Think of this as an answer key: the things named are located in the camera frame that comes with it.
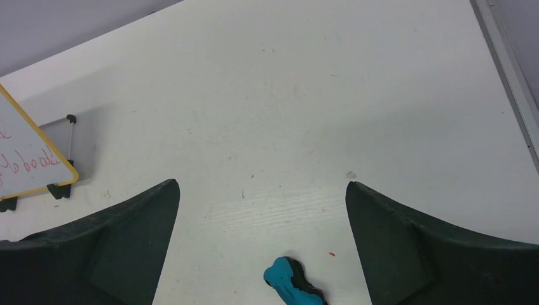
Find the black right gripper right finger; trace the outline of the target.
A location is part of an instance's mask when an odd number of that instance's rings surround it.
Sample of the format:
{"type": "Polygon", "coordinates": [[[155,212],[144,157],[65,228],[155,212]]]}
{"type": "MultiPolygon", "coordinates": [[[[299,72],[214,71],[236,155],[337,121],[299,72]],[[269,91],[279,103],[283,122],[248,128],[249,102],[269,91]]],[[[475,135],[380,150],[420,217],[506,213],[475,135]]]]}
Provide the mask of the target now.
{"type": "Polygon", "coordinates": [[[359,182],[346,209],[373,304],[537,304],[538,246],[485,235],[359,182]]]}

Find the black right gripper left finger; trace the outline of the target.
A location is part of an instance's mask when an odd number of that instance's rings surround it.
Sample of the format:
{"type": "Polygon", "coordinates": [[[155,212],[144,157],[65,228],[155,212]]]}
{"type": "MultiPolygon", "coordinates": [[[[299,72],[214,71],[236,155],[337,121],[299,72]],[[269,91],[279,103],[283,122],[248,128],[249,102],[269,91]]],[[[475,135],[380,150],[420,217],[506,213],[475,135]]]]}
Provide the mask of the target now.
{"type": "Polygon", "coordinates": [[[176,180],[1,242],[2,304],[151,304],[180,203],[176,180]]]}

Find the blue whiteboard eraser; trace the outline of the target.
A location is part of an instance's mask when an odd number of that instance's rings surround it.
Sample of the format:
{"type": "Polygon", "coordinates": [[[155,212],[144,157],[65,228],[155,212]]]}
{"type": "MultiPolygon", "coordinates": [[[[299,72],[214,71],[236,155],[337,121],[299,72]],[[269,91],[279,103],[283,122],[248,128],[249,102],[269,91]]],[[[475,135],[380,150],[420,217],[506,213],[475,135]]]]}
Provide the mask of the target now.
{"type": "Polygon", "coordinates": [[[275,259],[263,279],[286,305],[328,305],[322,290],[307,280],[303,265],[292,257],[275,259]]]}

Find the yellow framed whiteboard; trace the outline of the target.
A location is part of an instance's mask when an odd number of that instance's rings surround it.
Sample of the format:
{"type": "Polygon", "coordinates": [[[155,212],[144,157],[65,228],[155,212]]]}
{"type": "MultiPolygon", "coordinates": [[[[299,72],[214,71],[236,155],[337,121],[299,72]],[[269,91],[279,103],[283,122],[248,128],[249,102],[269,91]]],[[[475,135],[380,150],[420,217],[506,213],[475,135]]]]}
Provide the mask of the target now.
{"type": "Polygon", "coordinates": [[[74,165],[1,87],[1,199],[78,180],[74,165]]]}

